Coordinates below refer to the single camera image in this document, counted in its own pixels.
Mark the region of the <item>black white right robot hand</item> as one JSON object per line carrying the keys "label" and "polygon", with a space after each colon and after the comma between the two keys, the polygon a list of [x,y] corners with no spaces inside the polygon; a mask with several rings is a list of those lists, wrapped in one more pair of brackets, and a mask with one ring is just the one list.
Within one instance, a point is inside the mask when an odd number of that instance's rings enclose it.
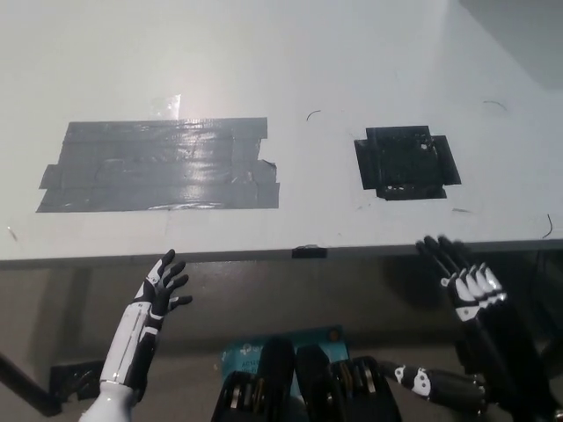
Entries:
{"label": "black white right robot hand", "polygon": [[515,421],[551,421],[559,403],[545,364],[493,269],[461,242],[426,236],[418,253],[435,272],[463,335],[469,376],[384,361],[381,372],[416,396],[456,411],[480,412],[494,403]]}

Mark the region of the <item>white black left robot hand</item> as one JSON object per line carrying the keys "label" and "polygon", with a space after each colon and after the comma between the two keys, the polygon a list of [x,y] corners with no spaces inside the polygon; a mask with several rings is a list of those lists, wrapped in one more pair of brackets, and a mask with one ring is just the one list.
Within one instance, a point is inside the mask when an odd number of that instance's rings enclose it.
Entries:
{"label": "white black left robot hand", "polygon": [[115,387],[136,393],[146,387],[166,316],[193,300],[191,295],[174,294],[188,282],[186,263],[175,256],[170,249],[157,261],[125,308],[101,372],[101,390]]}

